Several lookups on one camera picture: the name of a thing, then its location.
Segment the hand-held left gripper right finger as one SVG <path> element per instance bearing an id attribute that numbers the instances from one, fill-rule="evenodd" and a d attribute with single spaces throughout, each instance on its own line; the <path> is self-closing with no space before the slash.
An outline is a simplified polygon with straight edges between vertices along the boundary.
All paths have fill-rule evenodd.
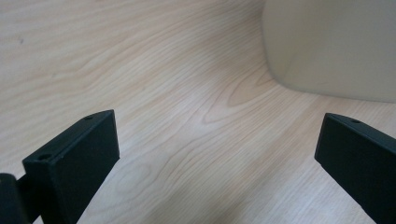
<path id="1" fill-rule="evenodd" d="M 376 224 L 396 224 L 396 139 L 327 113 L 315 160 Z"/>

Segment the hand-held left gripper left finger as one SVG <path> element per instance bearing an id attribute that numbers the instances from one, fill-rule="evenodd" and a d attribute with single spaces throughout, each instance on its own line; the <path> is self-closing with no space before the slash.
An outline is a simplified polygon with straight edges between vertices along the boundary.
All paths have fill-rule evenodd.
<path id="1" fill-rule="evenodd" d="M 22 160 L 28 218 L 76 224 L 119 159 L 115 113 L 80 119 Z"/>

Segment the beige plastic bin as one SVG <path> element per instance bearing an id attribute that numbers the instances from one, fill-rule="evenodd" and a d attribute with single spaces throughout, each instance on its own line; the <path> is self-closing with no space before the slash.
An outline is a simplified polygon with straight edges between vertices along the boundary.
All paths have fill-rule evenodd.
<path id="1" fill-rule="evenodd" d="M 290 89 L 396 103 L 396 0 L 266 0 L 262 37 Z"/>

